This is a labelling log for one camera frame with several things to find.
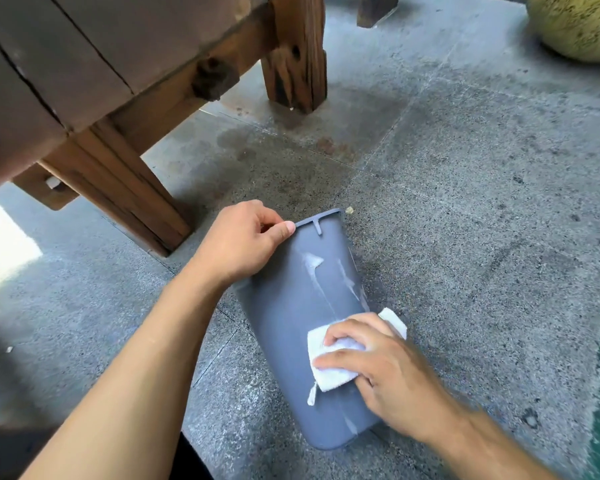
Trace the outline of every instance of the trash can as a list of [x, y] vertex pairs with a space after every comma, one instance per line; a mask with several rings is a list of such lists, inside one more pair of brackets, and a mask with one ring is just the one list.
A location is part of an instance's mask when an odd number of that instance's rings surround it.
[[298, 222], [261, 272], [234, 285], [302, 434], [321, 450], [341, 447], [380, 421], [353, 381], [318, 390], [314, 405], [307, 403], [314, 384], [307, 333], [369, 311], [340, 213]]

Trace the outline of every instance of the yellow pot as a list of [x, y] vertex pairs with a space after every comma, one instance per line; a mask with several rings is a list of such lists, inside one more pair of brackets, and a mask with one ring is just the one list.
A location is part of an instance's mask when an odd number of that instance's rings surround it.
[[600, 0], [527, 0], [532, 26], [549, 47], [583, 62], [600, 62]]

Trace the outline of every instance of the person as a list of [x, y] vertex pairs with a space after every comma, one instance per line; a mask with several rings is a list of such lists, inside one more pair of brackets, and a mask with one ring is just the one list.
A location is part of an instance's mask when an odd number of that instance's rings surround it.
[[[195, 255], [22, 478], [155, 480], [176, 478], [184, 467], [209, 476], [199, 460], [182, 460], [192, 448], [180, 433], [200, 345], [224, 291], [258, 272], [294, 231], [261, 201], [222, 209]], [[339, 350], [314, 364], [359, 372], [356, 385], [369, 409], [432, 447], [460, 478], [556, 478], [485, 412], [456, 402], [415, 346], [376, 314], [332, 325], [325, 343], [339, 337], [366, 350]]]

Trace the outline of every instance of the hand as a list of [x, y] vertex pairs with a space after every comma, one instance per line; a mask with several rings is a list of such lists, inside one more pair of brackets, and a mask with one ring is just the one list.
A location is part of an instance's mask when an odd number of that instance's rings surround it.
[[187, 266], [229, 287], [261, 270], [295, 231], [293, 222], [283, 221], [261, 201], [240, 202], [220, 211]]
[[375, 313], [352, 315], [331, 325], [325, 345], [351, 337], [366, 350], [341, 349], [316, 357], [319, 369], [346, 369], [355, 379], [367, 407], [389, 426], [431, 444], [448, 433], [462, 406], [448, 394], [418, 350]]

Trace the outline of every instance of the forearm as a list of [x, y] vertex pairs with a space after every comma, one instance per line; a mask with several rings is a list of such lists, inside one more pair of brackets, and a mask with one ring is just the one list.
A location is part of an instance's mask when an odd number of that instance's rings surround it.
[[26, 471], [25, 479], [167, 478], [222, 288], [189, 268]]
[[463, 480], [556, 480], [483, 411], [467, 411], [431, 445]]

